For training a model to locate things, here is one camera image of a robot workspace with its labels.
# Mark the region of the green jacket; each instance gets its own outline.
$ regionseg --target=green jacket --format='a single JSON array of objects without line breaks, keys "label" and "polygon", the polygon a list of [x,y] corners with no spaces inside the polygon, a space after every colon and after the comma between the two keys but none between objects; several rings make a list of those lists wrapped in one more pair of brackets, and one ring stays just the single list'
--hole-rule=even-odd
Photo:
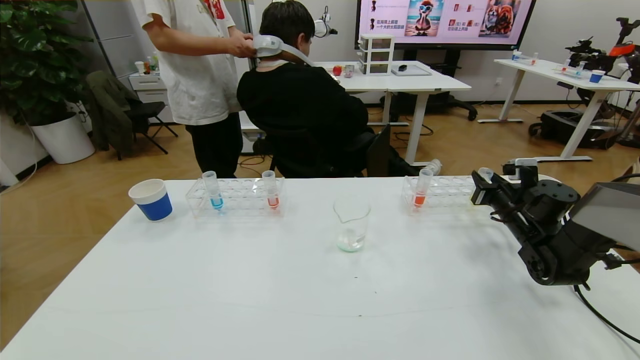
[{"label": "green jacket", "polygon": [[131,110],[129,101],[140,102],[140,99],[104,71],[87,75],[86,82],[87,112],[91,117],[96,148],[108,151],[111,145],[124,155],[130,154],[133,148],[132,124],[125,111]]}]

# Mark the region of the monitor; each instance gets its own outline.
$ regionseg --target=monitor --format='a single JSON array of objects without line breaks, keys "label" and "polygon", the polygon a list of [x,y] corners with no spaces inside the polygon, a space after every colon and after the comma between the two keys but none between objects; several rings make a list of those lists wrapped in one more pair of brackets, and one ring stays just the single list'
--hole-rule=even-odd
[{"label": "monitor", "polygon": [[518,49],[536,0],[358,0],[363,34],[389,34],[400,49]]}]

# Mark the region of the white t-shirt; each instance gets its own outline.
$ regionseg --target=white t-shirt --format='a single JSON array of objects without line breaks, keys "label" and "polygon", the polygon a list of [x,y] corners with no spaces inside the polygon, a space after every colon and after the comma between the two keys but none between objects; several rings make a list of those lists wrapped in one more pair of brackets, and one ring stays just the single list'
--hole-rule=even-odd
[{"label": "white t-shirt", "polygon": [[[132,4],[140,26],[151,22],[153,13],[172,29],[205,37],[228,37],[228,28],[235,25],[223,0],[132,0]],[[158,60],[177,123],[212,124],[241,110],[232,55],[185,56],[159,51]]]}]

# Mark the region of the black pants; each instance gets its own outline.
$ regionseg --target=black pants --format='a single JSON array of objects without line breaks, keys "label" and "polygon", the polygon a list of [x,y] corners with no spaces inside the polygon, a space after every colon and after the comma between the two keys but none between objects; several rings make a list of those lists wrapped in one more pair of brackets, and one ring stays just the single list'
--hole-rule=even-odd
[{"label": "black pants", "polygon": [[231,113],[221,122],[208,125],[187,125],[193,150],[202,172],[215,171],[220,179],[236,176],[238,158],[242,151],[240,116]]}]

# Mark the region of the wooden floor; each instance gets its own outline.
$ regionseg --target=wooden floor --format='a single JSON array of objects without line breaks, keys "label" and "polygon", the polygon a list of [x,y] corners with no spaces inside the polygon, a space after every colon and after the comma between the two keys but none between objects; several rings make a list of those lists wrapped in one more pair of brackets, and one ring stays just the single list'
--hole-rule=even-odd
[{"label": "wooden floor", "polygon": [[[433,136],[422,137],[417,160],[438,158],[443,175],[469,174],[479,167],[501,169],[513,158],[558,156],[563,145],[529,138],[527,128],[545,110],[562,106],[522,106],[512,115],[525,124],[478,124],[467,121],[467,113],[451,110],[447,115],[430,115],[425,124]],[[495,118],[500,106],[480,106],[479,118]],[[379,109],[371,109],[379,120]],[[157,141],[164,155],[145,139],[136,144],[136,155],[117,161],[114,151],[100,152],[69,165],[50,164],[24,186],[2,194],[1,221],[1,348],[15,336],[29,317],[51,294],[89,250],[132,206],[128,189],[139,181],[195,179],[200,173],[193,156],[190,136],[184,127],[173,127],[180,138],[162,130]],[[394,131],[408,131],[395,127]],[[395,147],[404,143],[394,140]],[[616,145],[608,151],[582,150],[593,162],[544,163],[541,173],[562,180],[584,193],[597,181],[620,176],[637,159],[640,151]],[[249,163],[259,162],[251,159]],[[267,162],[239,168],[239,177],[255,177],[267,170]]]}]

